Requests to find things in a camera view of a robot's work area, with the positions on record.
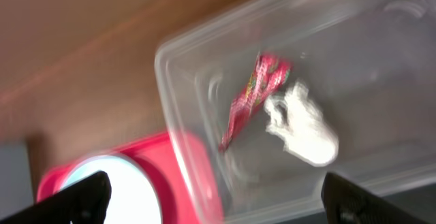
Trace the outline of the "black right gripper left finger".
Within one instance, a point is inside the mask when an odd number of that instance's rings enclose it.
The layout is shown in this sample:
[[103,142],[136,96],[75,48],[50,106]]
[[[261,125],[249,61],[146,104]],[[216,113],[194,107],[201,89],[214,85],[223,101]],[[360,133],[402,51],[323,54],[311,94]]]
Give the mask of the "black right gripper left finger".
[[1,224],[103,224],[111,193],[107,173],[98,171]]

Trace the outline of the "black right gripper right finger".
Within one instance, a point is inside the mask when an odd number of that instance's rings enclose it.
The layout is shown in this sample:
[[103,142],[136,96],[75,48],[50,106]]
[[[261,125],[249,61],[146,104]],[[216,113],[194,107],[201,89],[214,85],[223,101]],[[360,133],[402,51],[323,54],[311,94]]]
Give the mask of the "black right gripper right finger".
[[329,172],[321,199],[328,224],[425,224],[426,222]]

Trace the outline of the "clear plastic waste bin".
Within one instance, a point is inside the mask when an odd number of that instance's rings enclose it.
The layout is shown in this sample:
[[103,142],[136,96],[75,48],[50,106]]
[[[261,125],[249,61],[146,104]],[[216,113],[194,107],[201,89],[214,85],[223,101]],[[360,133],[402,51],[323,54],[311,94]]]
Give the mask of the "clear plastic waste bin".
[[320,212],[328,172],[377,195],[435,184],[435,0],[254,0],[155,71],[201,223]]

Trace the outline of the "light blue plate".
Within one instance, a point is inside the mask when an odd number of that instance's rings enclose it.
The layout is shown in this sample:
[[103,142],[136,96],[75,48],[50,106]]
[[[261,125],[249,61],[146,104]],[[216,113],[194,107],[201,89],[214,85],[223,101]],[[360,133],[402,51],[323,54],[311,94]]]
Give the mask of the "light blue plate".
[[61,188],[94,174],[107,173],[112,188],[104,224],[162,224],[161,206],[149,177],[123,155],[99,155],[81,161]]

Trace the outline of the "red serving tray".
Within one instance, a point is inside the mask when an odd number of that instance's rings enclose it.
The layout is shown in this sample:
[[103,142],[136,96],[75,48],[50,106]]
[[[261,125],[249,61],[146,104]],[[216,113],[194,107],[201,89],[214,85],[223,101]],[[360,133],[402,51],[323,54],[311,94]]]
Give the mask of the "red serving tray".
[[81,161],[99,155],[123,155],[149,177],[157,192],[163,223],[222,223],[223,206],[213,169],[202,141],[184,135],[196,166],[188,167],[170,133],[158,133],[87,155],[49,170],[37,190],[40,202],[62,190],[67,175]]

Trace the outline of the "crumpled white tissue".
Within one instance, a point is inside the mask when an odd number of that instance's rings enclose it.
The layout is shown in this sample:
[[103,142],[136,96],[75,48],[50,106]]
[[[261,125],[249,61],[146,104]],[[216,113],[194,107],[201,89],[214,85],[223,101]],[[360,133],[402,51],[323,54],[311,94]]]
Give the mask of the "crumpled white tissue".
[[313,167],[331,164],[339,153],[339,138],[324,120],[324,114],[309,97],[303,82],[264,102],[270,120],[266,132],[284,142],[283,150]]

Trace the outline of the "red snack wrapper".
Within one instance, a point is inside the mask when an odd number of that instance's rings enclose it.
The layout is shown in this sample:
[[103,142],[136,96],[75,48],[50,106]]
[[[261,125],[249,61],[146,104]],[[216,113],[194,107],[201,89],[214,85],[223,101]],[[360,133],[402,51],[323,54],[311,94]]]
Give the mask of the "red snack wrapper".
[[290,61],[274,54],[257,55],[248,83],[231,103],[228,128],[219,145],[221,152],[228,149],[231,141],[262,107],[266,98],[287,82],[292,69]]

